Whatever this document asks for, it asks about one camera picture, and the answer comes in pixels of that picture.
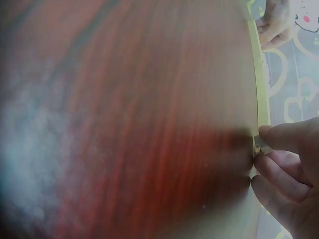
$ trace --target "patterned fabric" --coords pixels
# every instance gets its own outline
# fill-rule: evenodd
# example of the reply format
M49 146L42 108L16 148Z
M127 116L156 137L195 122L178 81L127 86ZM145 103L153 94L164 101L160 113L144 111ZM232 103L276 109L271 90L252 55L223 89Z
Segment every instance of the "patterned fabric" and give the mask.
M271 124L319 116L319 1L297 0L294 38L264 52ZM262 208L258 239L291 239Z

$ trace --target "hand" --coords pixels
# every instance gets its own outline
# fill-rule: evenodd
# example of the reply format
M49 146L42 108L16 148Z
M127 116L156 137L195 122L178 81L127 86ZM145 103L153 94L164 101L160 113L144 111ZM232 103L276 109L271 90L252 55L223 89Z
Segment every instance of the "hand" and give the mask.
M254 159L256 197L293 238L319 238L319 118L259 131L277 151Z
M263 50L276 48L293 38L293 0L267 0L265 16L256 21Z

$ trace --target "light yellow edge trim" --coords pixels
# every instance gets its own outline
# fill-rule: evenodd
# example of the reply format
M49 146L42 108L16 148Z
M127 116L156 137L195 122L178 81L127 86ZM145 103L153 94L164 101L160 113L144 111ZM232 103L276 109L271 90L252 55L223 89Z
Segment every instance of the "light yellow edge trim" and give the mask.
M257 90L257 114L258 114L258 127L262 125L270 124L269 113L269 101L266 91L266 82L264 79L263 69L263 53L260 46L259 36L257 32L257 26L255 21L248 21L248 28L251 38L255 78L256 78L256 90Z

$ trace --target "red wooden surface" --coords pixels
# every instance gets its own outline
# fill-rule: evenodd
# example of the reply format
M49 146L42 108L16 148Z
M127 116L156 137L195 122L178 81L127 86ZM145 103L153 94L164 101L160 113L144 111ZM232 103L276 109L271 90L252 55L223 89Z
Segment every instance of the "red wooden surface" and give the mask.
M257 109L237 1L15 0L1 12L13 235L166 237L245 198Z

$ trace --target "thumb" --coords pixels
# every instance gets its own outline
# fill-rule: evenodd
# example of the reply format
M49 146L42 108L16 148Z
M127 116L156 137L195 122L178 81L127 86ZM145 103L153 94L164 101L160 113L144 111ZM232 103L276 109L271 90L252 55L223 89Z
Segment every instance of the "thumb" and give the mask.
M259 128L260 137L274 150L300 154L319 146L319 117L298 123L284 123Z

